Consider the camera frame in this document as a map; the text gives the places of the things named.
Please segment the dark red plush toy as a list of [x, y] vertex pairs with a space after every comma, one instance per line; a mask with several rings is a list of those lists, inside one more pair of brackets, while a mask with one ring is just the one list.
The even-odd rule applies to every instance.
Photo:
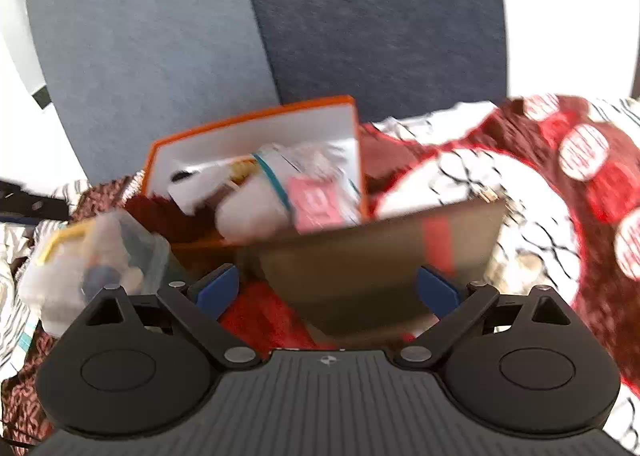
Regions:
[[215, 231], [213, 210], [201, 209], [188, 216], [172, 199], [160, 196], [132, 196], [124, 209], [150, 233], [160, 234], [168, 242], [194, 242]]

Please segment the white plush bunny toy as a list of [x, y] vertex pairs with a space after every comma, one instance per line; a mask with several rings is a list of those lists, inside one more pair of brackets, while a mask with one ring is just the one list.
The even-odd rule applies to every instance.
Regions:
[[237, 244], [269, 238], [290, 224], [288, 209], [263, 174], [251, 176], [216, 208], [218, 233]]

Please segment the pink small card box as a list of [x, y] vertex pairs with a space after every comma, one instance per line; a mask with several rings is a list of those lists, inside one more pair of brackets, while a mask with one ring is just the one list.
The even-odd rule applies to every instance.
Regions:
[[288, 181], [286, 189], [294, 226], [299, 233], [336, 228], [345, 223], [336, 181], [298, 176]]

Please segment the clear teal storage box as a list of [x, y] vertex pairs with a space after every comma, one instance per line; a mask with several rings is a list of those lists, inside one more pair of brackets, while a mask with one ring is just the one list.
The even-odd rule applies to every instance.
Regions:
[[116, 209], [56, 231], [40, 242], [18, 283], [43, 330], [61, 337], [104, 287], [152, 294], [166, 280], [168, 241]]

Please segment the olive striped zipper pouch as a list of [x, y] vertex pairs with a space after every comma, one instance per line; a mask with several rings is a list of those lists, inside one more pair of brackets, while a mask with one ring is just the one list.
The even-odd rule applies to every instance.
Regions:
[[481, 280], [506, 203], [465, 202], [240, 248], [240, 270], [268, 283], [299, 318], [329, 337], [407, 323], [431, 311], [419, 298], [426, 268], [456, 294]]

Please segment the blue grey sofa cushion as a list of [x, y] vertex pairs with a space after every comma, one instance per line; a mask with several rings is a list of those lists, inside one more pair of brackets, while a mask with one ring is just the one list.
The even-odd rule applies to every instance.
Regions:
[[251, 0], [28, 0], [27, 12], [92, 182], [137, 171], [158, 138], [278, 104]]

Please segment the orange white cardboard box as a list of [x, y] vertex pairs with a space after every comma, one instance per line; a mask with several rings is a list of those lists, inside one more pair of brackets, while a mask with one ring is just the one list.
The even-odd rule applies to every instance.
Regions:
[[358, 112], [348, 95], [204, 124], [154, 142], [142, 193], [203, 228], [186, 249], [367, 219]]

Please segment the dark blue sofa cushion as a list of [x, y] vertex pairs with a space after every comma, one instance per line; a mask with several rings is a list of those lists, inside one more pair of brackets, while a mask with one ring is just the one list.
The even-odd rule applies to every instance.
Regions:
[[282, 102], [348, 95], [364, 121], [506, 97], [503, 0], [252, 0]]

